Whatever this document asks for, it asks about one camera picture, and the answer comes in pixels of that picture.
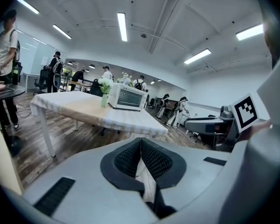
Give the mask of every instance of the mesh panel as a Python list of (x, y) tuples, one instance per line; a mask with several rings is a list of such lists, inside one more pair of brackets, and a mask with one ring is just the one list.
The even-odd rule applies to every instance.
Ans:
[(140, 156), (140, 144), (136, 143), (116, 156), (114, 160), (115, 167), (122, 173), (134, 178)]
[(171, 158), (143, 141), (141, 142), (141, 154), (142, 160), (155, 180), (172, 168)]

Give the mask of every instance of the sneaker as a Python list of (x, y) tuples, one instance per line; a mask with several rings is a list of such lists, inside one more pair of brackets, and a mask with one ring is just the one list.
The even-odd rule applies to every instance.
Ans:
[(14, 130), (18, 130), (20, 127), (19, 127), (19, 124), (14, 124)]

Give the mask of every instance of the round table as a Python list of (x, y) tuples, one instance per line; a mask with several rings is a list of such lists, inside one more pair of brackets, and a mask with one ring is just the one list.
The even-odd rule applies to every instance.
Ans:
[[(13, 98), (19, 96), (25, 92), (25, 88), (19, 85), (8, 84), (5, 89), (0, 91), (0, 100), (4, 100), (7, 98)], [(7, 144), (7, 147), (10, 151), (12, 157), (17, 155), (21, 150), (21, 140), (18, 136), (9, 136), (6, 132), (4, 124), (0, 118), (1, 129), (3, 133), (3, 137)]]

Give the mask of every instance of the ceiling light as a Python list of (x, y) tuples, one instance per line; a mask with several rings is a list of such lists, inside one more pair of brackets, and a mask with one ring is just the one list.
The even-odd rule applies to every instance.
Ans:
[(246, 38), (249, 38), (251, 36), (261, 34), (261, 33), (263, 33), (263, 24), (260, 24), (258, 26), (253, 27), (253, 28), (249, 28), (245, 31), (236, 33), (236, 36), (237, 36), (238, 40), (241, 41), (243, 39), (246, 39)]
[(34, 47), (34, 48), (37, 48), (36, 46), (33, 46), (31, 44), (28, 44), (28, 43), (25, 43), (26, 45), (30, 46), (30, 47)]
[(185, 63), (185, 64), (190, 64), (190, 63), (192, 63), (192, 62), (194, 62), (194, 61), (196, 61), (196, 60), (198, 60), (198, 59), (200, 59), (200, 58), (202, 58), (202, 57), (204, 57), (204, 56), (209, 55), (210, 53), (211, 53), (210, 50), (205, 49), (204, 51), (198, 53), (196, 56), (193, 56), (193, 57), (190, 58), (189, 60), (186, 60), (184, 63)]
[(39, 14), (38, 10), (36, 10), (33, 6), (31, 6), (30, 4), (28, 4), (24, 0), (17, 0), (17, 1), (20, 2), (21, 4), (23, 4), (25, 7), (29, 8), (32, 12), (34, 12), (36, 14)]
[(118, 23), (119, 23), (121, 39), (124, 42), (127, 42), (127, 36), (126, 36), (126, 14), (125, 13), (117, 13), (117, 18), (118, 18)]
[(71, 37), (69, 35), (67, 35), (64, 31), (62, 31), (58, 26), (53, 25), (53, 27), (60, 33), (62, 33), (63, 35), (65, 35), (67, 38), (71, 39)]

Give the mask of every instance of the floor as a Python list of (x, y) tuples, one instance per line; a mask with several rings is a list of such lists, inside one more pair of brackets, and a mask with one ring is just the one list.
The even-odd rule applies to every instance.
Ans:
[[(7, 130), (9, 134), (15, 134), (22, 140), (22, 150), (14, 157), (14, 163), (24, 188), (27, 188), (40, 175), (76, 153), (120, 140), (148, 137), (147, 135), (128, 132), (117, 134), (115, 130), (106, 130), (105, 135), (101, 136), (101, 127), (92, 127), (87, 124), (81, 125), (78, 131), (74, 131), (74, 120), (53, 112), (47, 112), (51, 141), (56, 152), (56, 157), (52, 158), (42, 135), (40, 120), (38, 117), (29, 115), (29, 104), (32, 98), (32, 93), (25, 93), (15, 98), (15, 104), (20, 105), (18, 107), (18, 115), (21, 116), (19, 117), (20, 129), (16, 132), (12, 128)], [(147, 109), (147, 111), (155, 117), (154, 110)], [(158, 121), (164, 125), (163, 122), (167, 121), (167, 118), (164, 117), (163, 120)], [(200, 142), (195, 143), (182, 127), (173, 129), (166, 126), (166, 128), (168, 128), (168, 134), (158, 139), (186, 147), (209, 149)]]

